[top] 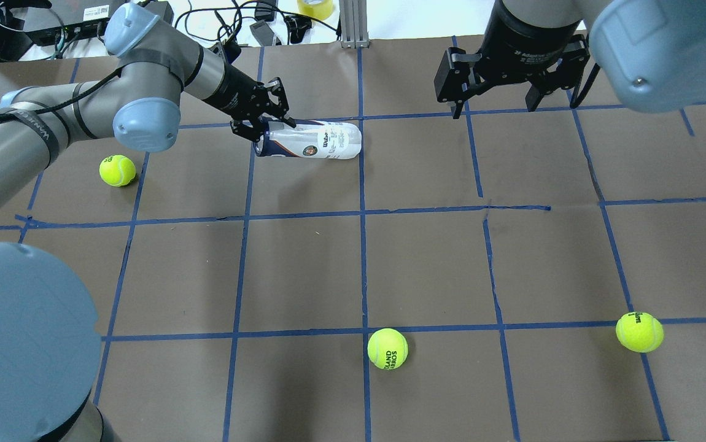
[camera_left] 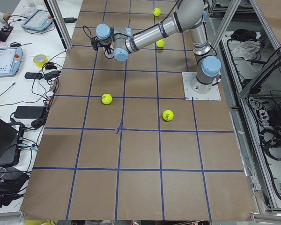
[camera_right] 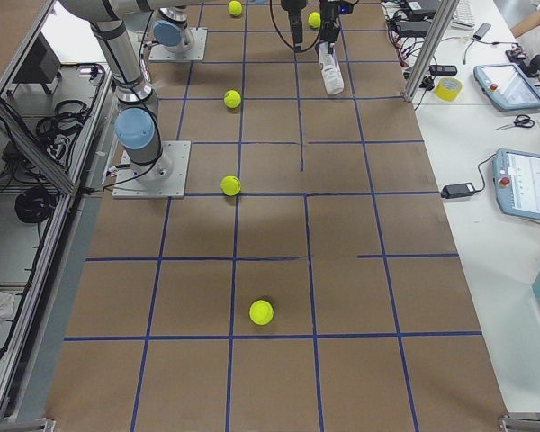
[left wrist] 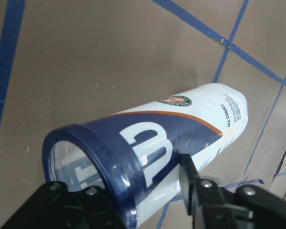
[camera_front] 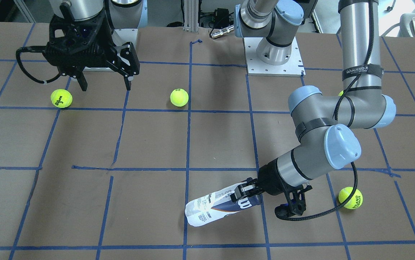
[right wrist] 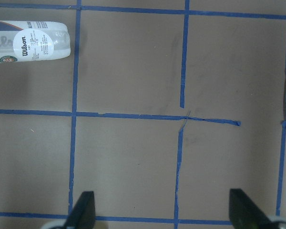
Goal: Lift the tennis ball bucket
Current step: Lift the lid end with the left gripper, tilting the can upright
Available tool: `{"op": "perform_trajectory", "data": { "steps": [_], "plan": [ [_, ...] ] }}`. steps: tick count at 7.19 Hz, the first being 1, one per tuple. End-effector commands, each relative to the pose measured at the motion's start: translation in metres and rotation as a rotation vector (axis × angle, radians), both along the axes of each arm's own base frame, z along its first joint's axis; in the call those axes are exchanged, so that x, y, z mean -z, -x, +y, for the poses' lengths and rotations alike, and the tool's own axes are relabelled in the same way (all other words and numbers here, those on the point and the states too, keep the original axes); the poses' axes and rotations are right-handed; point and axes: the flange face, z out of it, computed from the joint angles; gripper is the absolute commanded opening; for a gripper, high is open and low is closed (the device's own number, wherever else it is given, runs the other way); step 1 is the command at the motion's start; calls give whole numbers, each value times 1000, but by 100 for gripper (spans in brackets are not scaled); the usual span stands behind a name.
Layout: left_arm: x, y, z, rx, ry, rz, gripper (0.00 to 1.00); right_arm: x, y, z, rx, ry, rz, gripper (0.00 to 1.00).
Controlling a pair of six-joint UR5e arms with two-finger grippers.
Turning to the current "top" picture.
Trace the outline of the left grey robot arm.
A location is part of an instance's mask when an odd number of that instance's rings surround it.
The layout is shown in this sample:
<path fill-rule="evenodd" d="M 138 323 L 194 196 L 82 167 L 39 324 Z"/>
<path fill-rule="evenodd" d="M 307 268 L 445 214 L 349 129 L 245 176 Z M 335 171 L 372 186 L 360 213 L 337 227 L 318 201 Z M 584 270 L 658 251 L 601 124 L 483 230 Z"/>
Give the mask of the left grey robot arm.
<path fill-rule="evenodd" d="M 176 142 L 182 93 L 232 117 L 244 138 L 263 134 L 264 113 L 287 121 L 279 79 L 261 83 L 161 17 L 126 3 L 112 14 L 106 50 L 119 59 L 96 82 L 30 87 L 0 103 L 0 210 L 28 184 L 42 182 L 39 219 L 78 221 L 95 210 L 121 220 L 135 191 L 112 203 L 109 191 L 83 190 L 90 174 L 61 159 L 73 144 L 113 141 L 139 156 Z M 62 440 L 80 430 L 101 357 L 101 326 L 83 280 L 33 244 L 0 242 L 0 441 Z"/>

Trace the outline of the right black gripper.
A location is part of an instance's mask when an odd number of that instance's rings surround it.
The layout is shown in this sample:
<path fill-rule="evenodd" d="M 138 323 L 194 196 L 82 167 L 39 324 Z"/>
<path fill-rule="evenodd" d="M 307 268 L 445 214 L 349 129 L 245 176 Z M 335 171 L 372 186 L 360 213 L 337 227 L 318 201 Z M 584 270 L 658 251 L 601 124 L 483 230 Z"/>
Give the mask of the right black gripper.
<path fill-rule="evenodd" d="M 558 89 L 572 90 L 572 109 L 587 96 L 592 77 L 583 83 L 583 74 L 591 51 L 588 39 L 576 33 L 581 19 L 534 25 L 516 11 L 505 1 L 494 2 L 479 50 L 443 52 L 434 76 L 435 98 L 449 106 L 452 118 L 460 118 L 470 98 L 504 85 L 532 84 L 525 98 L 528 112 Z"/>

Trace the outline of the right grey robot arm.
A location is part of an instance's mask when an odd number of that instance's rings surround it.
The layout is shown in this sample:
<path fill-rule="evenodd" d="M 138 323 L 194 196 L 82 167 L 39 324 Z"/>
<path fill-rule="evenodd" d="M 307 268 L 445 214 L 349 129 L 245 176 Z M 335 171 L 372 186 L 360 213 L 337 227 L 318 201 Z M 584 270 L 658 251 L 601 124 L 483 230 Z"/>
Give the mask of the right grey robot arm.
<path fill-rule="evenodd" d="M 472 97 L 529 83 L 580 106 L 604 72 L 623 106 L 661 113 L 706 101 L 706 1 L 496 1 L 479 50 L 448 48 L 433 81 L 453 118 Z"/>

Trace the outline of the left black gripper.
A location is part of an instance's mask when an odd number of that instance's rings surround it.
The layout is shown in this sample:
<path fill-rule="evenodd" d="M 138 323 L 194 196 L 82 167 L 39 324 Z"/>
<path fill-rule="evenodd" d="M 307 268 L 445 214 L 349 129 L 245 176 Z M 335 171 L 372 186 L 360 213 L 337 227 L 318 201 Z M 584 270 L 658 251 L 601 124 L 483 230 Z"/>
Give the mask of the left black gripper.
<path fill-rule="evenodd" d="M 229 115 L 233 134 L 249 142 L 260 142 L 267 132 L 267 120 L 261 118 L 263 114 L 276 118 L 289 128 L 297 126 L 296 120 L 289 115 L 289 101 L 280 77 L 261 83 L 238 68 L 227 66 L 219 87 L 205 99 L 205 103 Z"/>

